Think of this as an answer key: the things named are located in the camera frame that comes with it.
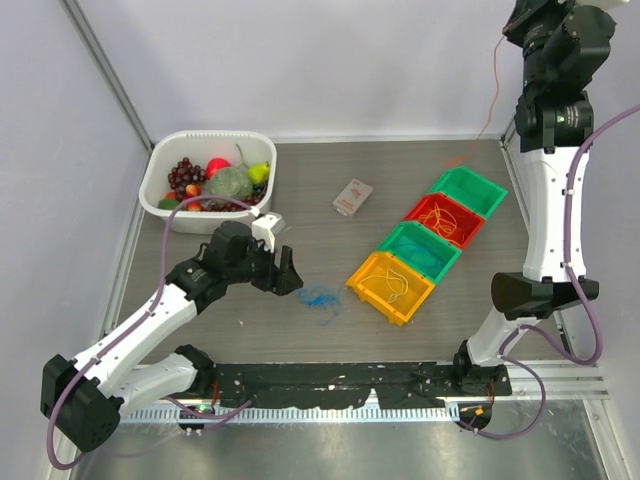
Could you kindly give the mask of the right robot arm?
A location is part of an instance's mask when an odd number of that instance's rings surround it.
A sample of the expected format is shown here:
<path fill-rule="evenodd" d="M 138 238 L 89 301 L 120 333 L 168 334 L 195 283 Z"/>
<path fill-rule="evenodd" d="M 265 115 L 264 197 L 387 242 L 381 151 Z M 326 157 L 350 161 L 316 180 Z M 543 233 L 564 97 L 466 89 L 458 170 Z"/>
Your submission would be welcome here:
<path fill-rule="evenodd" d="M 594 128 L 586 91 L 608 59 L 615 1 L 519 1 L 502 34 L 523 55 L 516 105 L 524 171 L 530 183 L 529 243 L 521 271 L 497 273 L 493 308 L 453 359 L 451 380 L 465 395 L 506 378 L 515 343 L 557 311 L 594 300 L 581 245 L 583 177 Z"/>

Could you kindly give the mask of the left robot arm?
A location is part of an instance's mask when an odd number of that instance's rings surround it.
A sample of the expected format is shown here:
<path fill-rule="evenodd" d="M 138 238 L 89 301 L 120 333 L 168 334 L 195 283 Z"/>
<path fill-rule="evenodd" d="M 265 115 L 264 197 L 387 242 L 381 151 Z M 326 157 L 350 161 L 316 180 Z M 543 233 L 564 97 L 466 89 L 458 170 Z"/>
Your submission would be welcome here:
<path fill-rule="evenodd" d="M 283 226 L 276 213 L 251 224 L 223 222 L 196 256 L 163 269 L 149 301 L 108 336 L 71 359 L 52 357 L 43 368 L 40 400 L 47 432 L 59 431 L 89 453 L 106 442 L 122 417 L 148 403 L 179 392 L 205 397 L 212 389 L 214 365 L 190 345 L 150 367 L 137 365 L 232 285 L 248 283 L 277 296 L 300 289 L 292 248 L 276 246 Z"/>

